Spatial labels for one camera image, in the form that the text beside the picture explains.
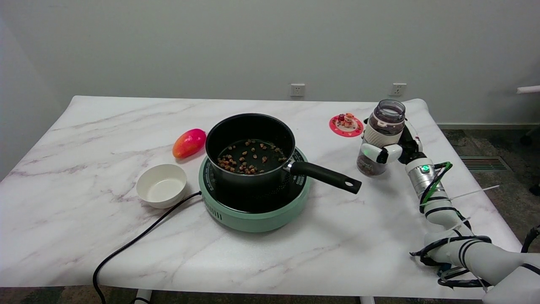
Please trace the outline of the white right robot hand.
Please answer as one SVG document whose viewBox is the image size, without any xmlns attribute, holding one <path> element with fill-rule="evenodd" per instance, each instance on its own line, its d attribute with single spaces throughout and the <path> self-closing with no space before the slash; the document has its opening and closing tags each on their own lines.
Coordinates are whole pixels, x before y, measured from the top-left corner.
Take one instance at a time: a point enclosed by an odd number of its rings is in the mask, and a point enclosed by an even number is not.
<svg viewBox="0 0 540 304">
<path fill-rule="evenodd" d="M 395 135 L 376 131 L 366 120 L 366 129 L 359 155 L 377 164 L 399 161 L 407 164 L 423 152 L 423 146 L 416 129 L 408 119 L 403 122 L 403 130 Z"/>
</svg>

